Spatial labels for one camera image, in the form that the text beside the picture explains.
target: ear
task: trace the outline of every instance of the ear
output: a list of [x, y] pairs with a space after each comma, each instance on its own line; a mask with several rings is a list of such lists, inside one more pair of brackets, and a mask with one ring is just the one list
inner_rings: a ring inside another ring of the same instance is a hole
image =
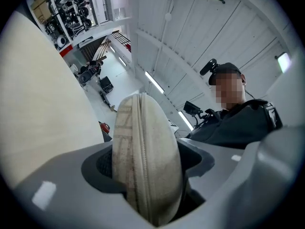
[[242, 79], [242, 83], [243, 83], [243, 85], [244, 85], [244, 86], [246, 86], [247, 81], [246, 81], [246, 77], [245, 77], [245, 75], [244, 75], [244, 74], [241, 74], [241, 75], [240, 75], [240, 78]]

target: zipper teeth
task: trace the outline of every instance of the zipper teeth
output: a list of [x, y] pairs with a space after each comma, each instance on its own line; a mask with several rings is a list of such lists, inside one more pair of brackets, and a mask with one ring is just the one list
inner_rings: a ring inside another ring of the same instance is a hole
[[144, 131], [142, 124], [144, 123], [144, 119], [142, 118], [142, 105], [144, 101], [144, 96], [141, 97], [142, 104], [140, 105], [140, 111], [141, 111], [141, 120], [139, 121], [140, 126], [140, 137], [141, 137], [141, 155], [142, 155], [142, 164], [143, 164], [143, 178], [144, 178], [144, 186], [145, 186], [145, 196], [146, 196], [146, 211], [148, 216], [148, 221], [151, 220], [150, 215], [150, 191], [149, 191], [149, 183], [148, 183], [148, 172], [147, 172], [147, 155], [146, 155], [146, 147], [145, 147], [145, 140], [144, 140]]

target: tube light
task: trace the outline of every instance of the tube light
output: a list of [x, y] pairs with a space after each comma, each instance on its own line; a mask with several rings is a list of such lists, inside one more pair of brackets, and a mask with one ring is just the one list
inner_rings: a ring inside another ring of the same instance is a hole
[[119, 57], [119, 60], [121, 60], [122, 64], [124, 64], [126, 66], [125, 62], [120, 57]]
[[147, 72], [145, 71], [145, 75], [148, 77], [148, 79], [156, 86], [156, 88], [158, 88], [158, 90], [161, 93], [164, 93], [163, 88], [155, 81], [155, 79], [153, 79], [153, 77]]
[[284, 52], [282, 53], [280, 56], [277, 57], [277, 61], [281, 67], [281, 70], [283, 73], [286, 72], [286, 70], [288, 70], [288, 68], [290, 67], [291, 65], [291, 61], [290, 61], [290, 58], [289, 58], [289, 55]]
[[191, 131], [194, 130], [194, 127], [192, 126], [192, 124], [187, 120], [187, 118], [184, 116], [184, 114], [182, 113], [182, 111], [179, 111], [178, 114], [180, 115], [180, 117], [184, 120], [184, 122], [187, 124], [187, 126], [190, 128]]
[[115, 52], [115, 50], [112, 48], [112, 46], [109, 46], [110, 48], [111, 48], [111, 50], [113, 51], [113, 52]]

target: cardboard box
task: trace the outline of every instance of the cardboard box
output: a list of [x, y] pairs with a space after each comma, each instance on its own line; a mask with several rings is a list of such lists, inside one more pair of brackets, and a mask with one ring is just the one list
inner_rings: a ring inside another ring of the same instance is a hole
[[46, 0], [35, 0], [31, 8], [40, 24], [44, 24], [52, 16]]

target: fluorescent light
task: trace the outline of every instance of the fluorescent light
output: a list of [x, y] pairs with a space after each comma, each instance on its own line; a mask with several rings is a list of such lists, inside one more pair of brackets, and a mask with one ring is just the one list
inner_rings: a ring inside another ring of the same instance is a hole
[[155, 79], [153, 79], [153, 77], [147, 71], [145, 71], [145, 75], [148, 77], [148, 79], [150, 79], [150, 81], [156, 86], [156, 88], [158, 88], [161, 93], [164, 93], [163, 88], [155, 81]]
[[182, 111], [179, 111], [178, 114], [180, 115], [180, 117], [184, 120], [184, 122], [187, 124], [187, 126], [190, 128], [190, 130], [194, 130], [194, 127], [192, 126], [192, 124], [187, 120], [187, 118], [184, 116], [184, 114], [182, 113]]
[[286, 52], [284, 52], [282, 55], [280, 55], [278, 58], [277, 58], [277, 61], [281, 67], [281, 70], [283, 73], [285, 73], [286, 70], [288, 70], [288, 68], [290, 67], [291, 65], [291, 61], [290, 61], [290, 58], [288, 56], [288, 54]]
[[124, 64], [126, 66], [125, 62], [120, 57], [119, 57], [119, 60], [121, 60], [122, 64]]
[[115, 52], [115, 50], [112, 48], [112, 46], [109, 46], [110, 48], [111, 48], [111, 50], [113, 51], [113, 52]]

